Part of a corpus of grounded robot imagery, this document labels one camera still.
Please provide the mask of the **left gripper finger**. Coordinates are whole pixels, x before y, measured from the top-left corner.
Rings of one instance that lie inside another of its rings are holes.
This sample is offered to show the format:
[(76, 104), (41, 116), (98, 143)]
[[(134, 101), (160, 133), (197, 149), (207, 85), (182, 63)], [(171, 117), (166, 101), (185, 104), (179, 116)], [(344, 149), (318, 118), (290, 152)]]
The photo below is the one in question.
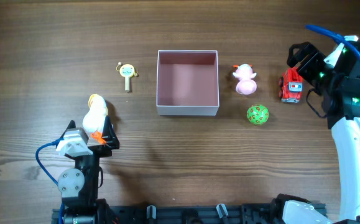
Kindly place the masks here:
[(62, 135), (59, 137), (59, 140), (63, 140), (63, 137), (65, 135), (65, 133), (69, 130), (69, 129), (73, 129), (76, 128), (76, 123), (74, 120), (71, 120), (67, 126), (67, 128), (64, 130), (64, 132), (62, 133)]
[(103, 126), (101, 139), (104, 141), (104, 144), (107, 146), (118, 145), (118, 138), (116, 136), (116, 133), (114, 132), (114, 128), (109, 116), (106, 116), (104, 119), (104, 126)]

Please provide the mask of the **red toy fire truck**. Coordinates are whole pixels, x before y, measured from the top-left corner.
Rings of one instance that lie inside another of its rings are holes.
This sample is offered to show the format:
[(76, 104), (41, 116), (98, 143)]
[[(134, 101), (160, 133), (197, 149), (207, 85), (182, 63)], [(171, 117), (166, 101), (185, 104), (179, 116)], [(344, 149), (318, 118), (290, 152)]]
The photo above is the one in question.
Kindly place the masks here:
[(303, 78), (297, 68), (288, 68), (279, 79), (279, 98), (284, 103), (298, 103), (302, 96)]

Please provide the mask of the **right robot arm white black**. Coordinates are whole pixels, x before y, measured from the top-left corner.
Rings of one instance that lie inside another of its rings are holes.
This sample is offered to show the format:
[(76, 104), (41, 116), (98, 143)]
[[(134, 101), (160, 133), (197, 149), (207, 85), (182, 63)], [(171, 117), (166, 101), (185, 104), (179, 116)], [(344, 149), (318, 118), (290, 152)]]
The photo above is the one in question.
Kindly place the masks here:
[(335, 142), (341, 186), (340, 223), (360, 223), (360, 42), (347, 42), (325, 56), (304, 42), (289, 48), (287, 64), (323, 97), (323, 118)]

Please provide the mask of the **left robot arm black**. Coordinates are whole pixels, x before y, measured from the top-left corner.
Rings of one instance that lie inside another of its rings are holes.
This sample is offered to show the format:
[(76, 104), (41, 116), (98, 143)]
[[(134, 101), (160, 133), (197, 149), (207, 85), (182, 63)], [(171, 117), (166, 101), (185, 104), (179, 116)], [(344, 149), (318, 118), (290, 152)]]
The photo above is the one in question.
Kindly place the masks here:
[(60, 154), (75, 161), (71, 169), (60, 174), (57, 186), (62, 195), (58, 211), (59, 223), (119, 223), (118, 216), (105, 199), (98, 198), (103, 184), (103, 170), (99, 160), (112, 156), (120, 143), (110, 117), (103, 123), (102, 143), (89, 146), (89, 137), (83, 128), (71, 121), (56, 147)]

